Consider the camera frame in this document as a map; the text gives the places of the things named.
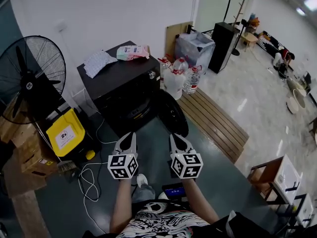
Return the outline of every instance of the pink package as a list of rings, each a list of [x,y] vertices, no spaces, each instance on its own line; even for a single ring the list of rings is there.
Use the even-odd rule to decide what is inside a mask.
[[[117,50],[117,59],[129,61],[135,58],[146,57],[150,58],[150,54],[148,52],[149,46],[123,46],[119,47]]]

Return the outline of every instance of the white storage box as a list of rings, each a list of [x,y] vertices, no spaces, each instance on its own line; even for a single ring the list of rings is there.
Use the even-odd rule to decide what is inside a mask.
[[[202,33],[180,34],[176,39],[175,58],[185,57],[190,67],[201,65],[205,74],[214,48],[215,42]]]

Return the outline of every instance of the sneaker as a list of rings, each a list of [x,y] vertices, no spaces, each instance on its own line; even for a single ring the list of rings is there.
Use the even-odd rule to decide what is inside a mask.
[[[158,196],[158,199],[168,199],[167,195],[165,194],[165,192],[162,192],[159,196]]]
[[[143,185],[143,184],[148,185],[148,179],[145,177],[144,174],[138,174],[137,184],[138,184],[139,188],[141,188],[141,185]]]

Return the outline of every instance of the fan grille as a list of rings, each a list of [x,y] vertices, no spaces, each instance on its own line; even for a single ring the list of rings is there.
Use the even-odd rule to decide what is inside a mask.
[[[62,94],[66,69],[64,57],[58,46],[48,38],[42,36],[24,37],[9,46],[0,57],[0,99],[7,105],[2,116],[14,123],[27,124],[36,119],[29,111],[28,103],[23,100],[17,116],[12,117],[14,103],[21,92],[21,69],[16,54],[19,47],[28,70],[32,71],[36,78],[43,74],[49,80],[58,80],[54,88]]]

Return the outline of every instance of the yellow lid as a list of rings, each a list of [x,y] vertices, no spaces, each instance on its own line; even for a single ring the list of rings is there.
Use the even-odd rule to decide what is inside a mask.
[[[81,125],[75,111],[70,109],[46,131],[55,154],[64,157],[73,150],[85,137],[85,129]]]

